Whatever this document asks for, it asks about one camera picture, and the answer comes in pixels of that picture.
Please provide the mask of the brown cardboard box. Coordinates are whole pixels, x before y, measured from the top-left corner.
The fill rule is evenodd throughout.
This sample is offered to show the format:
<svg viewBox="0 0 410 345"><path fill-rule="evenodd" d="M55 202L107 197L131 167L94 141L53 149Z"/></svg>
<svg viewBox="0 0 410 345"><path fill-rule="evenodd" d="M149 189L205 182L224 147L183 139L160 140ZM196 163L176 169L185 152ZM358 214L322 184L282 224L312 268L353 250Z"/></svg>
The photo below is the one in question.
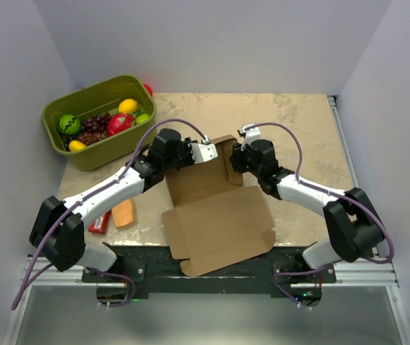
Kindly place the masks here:
<svg viewBox="0 0 410 345"><path fill-rule="evenodd" d="M224 253L252 258L273 248L274 221L260 187L244 186L231 166L236 142L231 135L214 139L217 158L165 175L173 207L162 222L176 259Z"/></svg>

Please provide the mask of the orange sponge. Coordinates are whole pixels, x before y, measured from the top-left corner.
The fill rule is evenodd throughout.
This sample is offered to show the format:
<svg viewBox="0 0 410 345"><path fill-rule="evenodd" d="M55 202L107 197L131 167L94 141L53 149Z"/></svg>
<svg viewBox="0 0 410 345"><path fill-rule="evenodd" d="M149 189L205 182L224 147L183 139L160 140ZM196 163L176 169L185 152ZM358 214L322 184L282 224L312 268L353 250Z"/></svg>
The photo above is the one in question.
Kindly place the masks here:
<svg viewBox="0 0 410 345"><path fill-rule="evenodd" d="M111 210L115 227L129 226L135 222L134 204L131 199L127 199Z"/></svg>

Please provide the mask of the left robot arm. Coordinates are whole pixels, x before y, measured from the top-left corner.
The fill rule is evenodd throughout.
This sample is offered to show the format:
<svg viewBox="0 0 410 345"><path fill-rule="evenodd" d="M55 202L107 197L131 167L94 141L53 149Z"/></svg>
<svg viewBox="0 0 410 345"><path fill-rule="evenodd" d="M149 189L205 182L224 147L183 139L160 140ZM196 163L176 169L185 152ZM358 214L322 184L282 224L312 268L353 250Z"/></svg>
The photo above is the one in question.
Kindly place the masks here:
<svg viewBox="0 0 410 345"><path fill-rule="evenodd" d="M103 182L62 201L54 196L43 201L29 236L35 248L32 259L43 256L60 272L80 265L96 269L108 282L119 280L124 265L108 245L85 240L88 227L121 202L162 182L168 171L215 157L208 138L197 142L162 129L151 144L138 143L130 160Z"/></svg>

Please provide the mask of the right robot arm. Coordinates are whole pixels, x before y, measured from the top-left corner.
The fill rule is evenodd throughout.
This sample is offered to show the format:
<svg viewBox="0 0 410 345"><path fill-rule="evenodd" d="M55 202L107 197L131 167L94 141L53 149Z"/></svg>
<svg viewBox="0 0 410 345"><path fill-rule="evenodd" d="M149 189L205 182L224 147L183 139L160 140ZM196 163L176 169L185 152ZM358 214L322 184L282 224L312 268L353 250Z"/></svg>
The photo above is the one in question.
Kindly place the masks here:
<svg viewBox="0 0 410 345"><path fill-rule="evenodd" d="M320 268L328 264L354 262L370 254L385 239L381 221L363 190L328 190L296 178L294 171L279 165L269 140L234 144L230 163L235 172L256 177L265 194L300 205L325 220L328 239L307 247L302 260L294 266L295 275L302 282L313 281Z"/></svg>

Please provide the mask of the green toy lime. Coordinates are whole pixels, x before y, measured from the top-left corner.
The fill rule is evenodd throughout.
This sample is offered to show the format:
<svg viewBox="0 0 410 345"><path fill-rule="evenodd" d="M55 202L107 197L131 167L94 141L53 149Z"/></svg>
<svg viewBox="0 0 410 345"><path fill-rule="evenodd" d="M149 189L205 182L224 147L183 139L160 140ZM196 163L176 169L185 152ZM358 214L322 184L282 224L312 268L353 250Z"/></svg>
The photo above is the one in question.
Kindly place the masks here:
<svg viewBox="0 0 410 345"><path fill-rule="evenodd" d="M151 116L150 116L149 114L139 115L139 116L136 118L136 125L143 124L143 123L147 122L148 120L150 120L150 117L151 117Z"/></svg>

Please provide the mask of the green plastic bin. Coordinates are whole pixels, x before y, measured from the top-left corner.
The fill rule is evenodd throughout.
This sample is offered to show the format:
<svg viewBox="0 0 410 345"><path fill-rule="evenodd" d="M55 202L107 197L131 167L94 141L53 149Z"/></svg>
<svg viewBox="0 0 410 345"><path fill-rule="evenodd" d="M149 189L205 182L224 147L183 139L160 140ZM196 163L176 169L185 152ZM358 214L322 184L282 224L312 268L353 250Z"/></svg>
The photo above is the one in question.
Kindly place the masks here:
<svg viewBox="0 0 410 345"><path fill-rule="evenodd" d="M53 101L42 121L55 151L90 172L133 152L156 112L150 86L120 75Z"/></svg>

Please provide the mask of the red dragon fruit toy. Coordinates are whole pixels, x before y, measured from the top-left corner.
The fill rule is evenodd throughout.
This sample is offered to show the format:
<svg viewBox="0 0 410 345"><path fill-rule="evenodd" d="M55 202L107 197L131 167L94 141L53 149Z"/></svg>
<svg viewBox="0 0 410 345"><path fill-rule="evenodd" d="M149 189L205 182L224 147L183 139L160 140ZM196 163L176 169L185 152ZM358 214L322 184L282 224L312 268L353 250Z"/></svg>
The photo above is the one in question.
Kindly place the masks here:
<svg viewBox="0 0 410 345"><path fill-rule="evenodd" d="M119 113L113 115L107 125L108 135L113 136L127 129L130 129L135 123L136 117L132 114Z"/></svg>

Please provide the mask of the yellow toy lemon back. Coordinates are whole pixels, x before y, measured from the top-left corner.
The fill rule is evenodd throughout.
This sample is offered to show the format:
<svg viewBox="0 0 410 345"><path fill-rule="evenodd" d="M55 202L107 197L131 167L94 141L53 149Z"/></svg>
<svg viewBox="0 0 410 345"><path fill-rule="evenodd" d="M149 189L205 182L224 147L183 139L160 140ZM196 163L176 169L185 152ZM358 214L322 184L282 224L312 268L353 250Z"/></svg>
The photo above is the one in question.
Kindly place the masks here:
<svg viewBox="0 0 410 345"><path fill-rule="evenodd" d="M118 111L120 113L135 114L138 110L139 104L132 98L127 98L118 105Z"/></svg>

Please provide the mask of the yellow toy lemon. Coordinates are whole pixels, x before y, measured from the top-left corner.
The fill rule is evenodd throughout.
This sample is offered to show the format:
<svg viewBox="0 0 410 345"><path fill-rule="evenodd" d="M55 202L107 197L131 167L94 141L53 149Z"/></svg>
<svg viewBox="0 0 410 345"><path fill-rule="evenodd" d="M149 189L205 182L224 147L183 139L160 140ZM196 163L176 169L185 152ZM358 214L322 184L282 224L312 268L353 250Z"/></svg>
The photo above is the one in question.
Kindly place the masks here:
<svg viewBox="0 0 410 345"><path fill-rule="evenodd" d="M120 113L135 114L138 110L139 104L132 98L127 98L118 105L118 111Z"/></svg>
<svg viewBox="0 0 410 345"><path fill-rule="evenodd" d="M70 141L68 144L68 149L70 152L77 152L77 151L85 149L86 147L87 147L86 144L78 140Z"/></svg>

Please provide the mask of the red ball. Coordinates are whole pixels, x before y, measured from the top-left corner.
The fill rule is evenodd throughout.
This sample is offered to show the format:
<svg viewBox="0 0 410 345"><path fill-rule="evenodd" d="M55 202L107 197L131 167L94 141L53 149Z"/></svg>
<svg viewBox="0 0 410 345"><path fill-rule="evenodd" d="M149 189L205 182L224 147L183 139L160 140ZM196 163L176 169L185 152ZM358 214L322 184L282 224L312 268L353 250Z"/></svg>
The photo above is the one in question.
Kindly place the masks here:
<svg viewBox="0 0 410 345"><path fill-rule="evenodd" d="M147 83L144 84L144 87L147 90L147 92L149 93L149 95L153 96L153 90Z"/></svg>

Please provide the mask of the purple toy grapes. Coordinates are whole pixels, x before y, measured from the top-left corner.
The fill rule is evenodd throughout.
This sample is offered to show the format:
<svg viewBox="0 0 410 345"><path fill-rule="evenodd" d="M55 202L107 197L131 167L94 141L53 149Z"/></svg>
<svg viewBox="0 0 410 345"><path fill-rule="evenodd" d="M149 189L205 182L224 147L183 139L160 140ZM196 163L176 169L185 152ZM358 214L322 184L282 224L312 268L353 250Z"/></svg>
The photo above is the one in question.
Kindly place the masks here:
<svg viewBox="0 0 410 345"><path fill-rule="evenodd" d="M107 125L110 120L111 115L106 112L81 121L81 129L77 140L89 146L108 138Z"/></svg>

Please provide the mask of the yellow toy lemon front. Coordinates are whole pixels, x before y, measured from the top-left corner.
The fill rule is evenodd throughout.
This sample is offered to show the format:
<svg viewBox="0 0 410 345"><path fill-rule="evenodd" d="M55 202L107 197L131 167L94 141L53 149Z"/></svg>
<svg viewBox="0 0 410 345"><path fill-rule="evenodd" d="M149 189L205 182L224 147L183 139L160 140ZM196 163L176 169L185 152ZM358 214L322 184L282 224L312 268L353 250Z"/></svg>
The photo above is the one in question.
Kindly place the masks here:
<svg viewBox="0 0 410 345"><path fill-rule="evenodd" d="M68 149L70 152L77 152L77 151L85 149L86 147L87 147L86 144L78 140L70 141L68 144Z"/></svg>

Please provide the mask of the red snack bar package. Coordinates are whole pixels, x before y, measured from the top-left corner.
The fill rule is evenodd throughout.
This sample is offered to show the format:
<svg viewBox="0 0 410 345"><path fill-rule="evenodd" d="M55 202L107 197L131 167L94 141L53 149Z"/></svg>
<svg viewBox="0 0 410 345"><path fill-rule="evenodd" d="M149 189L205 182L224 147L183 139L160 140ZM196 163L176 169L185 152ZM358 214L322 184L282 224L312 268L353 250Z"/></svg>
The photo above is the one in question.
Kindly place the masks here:
<svg viewBox="0 0 410 345"><path fill-rule="evenodd" d="M111 211L104 213L88 227L88 231L92 234L105 235L110 217Z"/></svg>

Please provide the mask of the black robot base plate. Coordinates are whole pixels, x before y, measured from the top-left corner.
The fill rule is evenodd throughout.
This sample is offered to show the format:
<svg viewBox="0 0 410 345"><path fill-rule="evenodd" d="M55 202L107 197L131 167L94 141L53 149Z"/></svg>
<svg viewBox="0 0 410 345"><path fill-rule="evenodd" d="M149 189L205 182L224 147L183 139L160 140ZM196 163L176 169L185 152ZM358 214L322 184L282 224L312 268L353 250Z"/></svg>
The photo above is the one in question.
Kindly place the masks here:
<svg viewBox="0 0 410 345"><path fill-rule="evenodd" d="M234 253L176 259L169 247L115 246L115 266L107 273L85 270L84 283L97 286L102 302L146 299L155 293L257 294L291 298L317 305L326 284L336 282L335 270L310 268L302 247L273 247L255 257Z"/></svg>

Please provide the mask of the aluminium frame rail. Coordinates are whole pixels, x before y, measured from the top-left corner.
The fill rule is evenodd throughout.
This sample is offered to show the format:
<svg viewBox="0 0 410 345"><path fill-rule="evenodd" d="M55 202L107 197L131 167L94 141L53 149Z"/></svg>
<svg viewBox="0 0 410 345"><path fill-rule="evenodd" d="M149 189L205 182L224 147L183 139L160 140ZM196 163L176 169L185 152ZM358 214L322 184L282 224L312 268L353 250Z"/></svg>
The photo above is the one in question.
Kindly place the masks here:
<svg viewBox="0 0 410 345"><path fill-rule="evenodd" d="M327 95L327 100L330 105L330 109L332 112L333 119L335 121L336 130L342 145L343 153L345 156L345 160L348 166L348 171L350 173L350 177L354 186L358 187L358 178L355 173L355 168L353 166L353 161L350 155L350 151L348 148L348 143L345 138L345 134L343 131L343 127L340 121L339 112L337 108L337 95L331 96ZM399 338L402 344L410 344L410 325L409 325L409 318L406 314L406 310L404 304L402 302L401 294L400 294L400 286L398 277L396 274L396 269L394 267L394 263L391 262L391 273L395 278L396 285L389 285L385 286L386 288L386 296L388 298L388 302L390 305L390 310L393 315L393 318L396 322L396 330L398 331Z"/></svg>

